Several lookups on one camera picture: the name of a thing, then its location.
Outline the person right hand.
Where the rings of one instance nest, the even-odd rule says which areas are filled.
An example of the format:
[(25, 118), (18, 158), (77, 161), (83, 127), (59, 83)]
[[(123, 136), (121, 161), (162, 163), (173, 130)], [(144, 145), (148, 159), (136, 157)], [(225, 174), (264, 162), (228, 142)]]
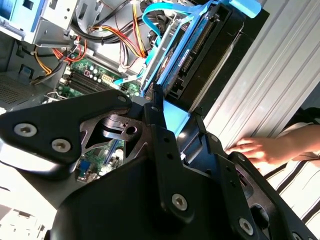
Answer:
[(286, 137), (247, 137), (225, 151), (243, 154), (261, 173), (266, 173), (286, 164), (299, 153), (292, 149), (292, 143)]

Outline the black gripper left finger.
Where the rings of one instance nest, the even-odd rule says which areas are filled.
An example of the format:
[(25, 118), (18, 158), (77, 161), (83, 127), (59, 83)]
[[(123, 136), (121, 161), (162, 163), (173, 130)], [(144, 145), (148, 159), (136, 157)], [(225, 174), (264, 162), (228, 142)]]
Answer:
[(72, 174), (82, 154), (110, 139), (123, 139), (123, 166), (150, 160), (163, 212), (189, 224), (194, 209), (182, 194), (184, 167), (165, 123), (162, 88), (156, 86), (152, 96), (139, 105), (118, 90), (106, 90), (5, 113), (0, 118), (1, 156), (19, 150), (22, 159), (10, 159), (10, 166), (60, 180)]

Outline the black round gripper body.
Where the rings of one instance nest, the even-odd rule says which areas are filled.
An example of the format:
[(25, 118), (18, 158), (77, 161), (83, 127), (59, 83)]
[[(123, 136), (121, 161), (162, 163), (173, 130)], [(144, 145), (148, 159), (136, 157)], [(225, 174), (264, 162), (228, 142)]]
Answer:
[(163, 212), (154, 164), (140, 158), (79, 188), (60, 205), (52, 240), (233, 240), (221, 191), (185, 167), (182, 195), (194, 209), (184, 224)]

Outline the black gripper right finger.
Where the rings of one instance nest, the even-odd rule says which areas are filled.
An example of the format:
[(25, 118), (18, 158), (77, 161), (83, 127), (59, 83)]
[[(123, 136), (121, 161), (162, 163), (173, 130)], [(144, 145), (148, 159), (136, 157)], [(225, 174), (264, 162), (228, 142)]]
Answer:
[(301, 170), (298, 163), (277, 188), (269, 179), (277, 176), (280, 166), (262, 176), (242, 153), (225, 153), (220, 140), (205, 128), (202, 109), (191, 113), (178, 137), (184, 163), (192, 170), (208, 175), (218, 185), (211, 207), (224, 210), (215, 213), (220, 225), (221, 240), (314, 240), (316, 236), (288, 206), (280, 193), (288, 187), (294, 174)]

